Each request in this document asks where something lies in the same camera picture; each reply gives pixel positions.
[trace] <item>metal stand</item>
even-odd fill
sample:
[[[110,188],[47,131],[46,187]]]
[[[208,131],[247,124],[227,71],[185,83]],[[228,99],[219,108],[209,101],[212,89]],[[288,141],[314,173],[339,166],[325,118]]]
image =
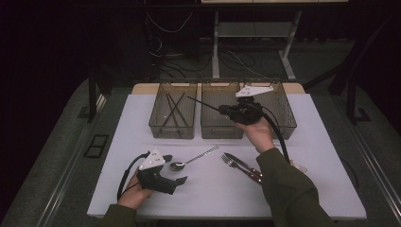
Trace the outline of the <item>metal stand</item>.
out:
[[[345,86],[348,85],[346,114],[353,124],[356,124],[358,121],[370,121],[369,116],[362,109],[358,109],[361,116],[355,115],[358,76],[355,71],[359,67],[360,62],[374,43],[380,31],[391,20],[392,17],[393,13],[388,16],[386,20],[376,29],[374,29],[370,35],[366,36],[366,39],[362,38],[357,40],[350,54],[341,64],[303,85],[305,90],[307,90],[319,82],[336,75],[330,84],[329,92],[331,95],[340,95]]]
[[[281,63],[286,71],[288,80],[294,81],[295,75],[288,60],[302,12],[297,11],[292,22],[276,23],[221,23],[218,20],[218,11],[215,14],[215,33],[213,43],[213,78],[219,78],[218,67],[218,37],[286,37],[287,43],[283,50],[278,52]]]
[[[91,123],[96,115],[96,79],[94,67],[88,63],[88,84],[89,84],[89,117],[88,123]]]

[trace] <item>person's right hand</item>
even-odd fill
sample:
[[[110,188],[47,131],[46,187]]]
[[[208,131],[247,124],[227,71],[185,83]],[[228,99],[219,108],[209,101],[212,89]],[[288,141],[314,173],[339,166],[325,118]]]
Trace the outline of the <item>person's right hand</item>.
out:
[[[252,125],[243,125],[235,122],[235,126],[244,130],[250,142],[254,145],[257,152],[262,153],[268,149],[274,148],[272,139],[272,130],[269,122],[264,118]]]

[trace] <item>person's left hand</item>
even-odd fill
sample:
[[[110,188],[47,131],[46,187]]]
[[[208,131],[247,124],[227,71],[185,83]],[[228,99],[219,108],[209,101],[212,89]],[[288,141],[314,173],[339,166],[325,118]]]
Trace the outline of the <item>person's left hand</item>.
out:
[[[132,209],[138,209],[145,199],[150,198],[153,194],[153,190],[142,188],[141,184],[136,178],[138,170],[135,171],[129,183],[127,184],[127,188],[125,192],[121,195],[120,200],[118,200],[117,204],[127,206]]]

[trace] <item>hand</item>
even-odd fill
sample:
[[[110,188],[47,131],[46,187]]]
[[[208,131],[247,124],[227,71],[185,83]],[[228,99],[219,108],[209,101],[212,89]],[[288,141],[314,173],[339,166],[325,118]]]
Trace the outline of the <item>hand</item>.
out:
[[[243,125],[235,122],[235,126],[245,131],[257,152],[262,153],[274,148],[271,126],[264,117],[252,125]]]
[[[153,190],[143,189],[141,184],[139,183],[138,178],[136,178],[135,171],[132,178],[130,179],[125,192],[121,195],[120,200],[118,200],[117,204],[127,206],[132,209],[138,209],[145,199],[150,198],[153,194]]]

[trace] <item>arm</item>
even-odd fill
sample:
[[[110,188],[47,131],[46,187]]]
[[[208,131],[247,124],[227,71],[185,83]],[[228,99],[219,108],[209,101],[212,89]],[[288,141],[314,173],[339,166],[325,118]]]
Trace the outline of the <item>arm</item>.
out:
[[[289,165],[274,147],[269,123],[261,118],[249,126],[235,123],[248,135],[260,155],[263,193],[277,226],[334,226],[319,205],[318,190],[307,176]]]
[[[136,210],[152,193],[152,190],[141,187],[135,172],[117,204],[110,205],[106,215],[96,227],[135,226]]]

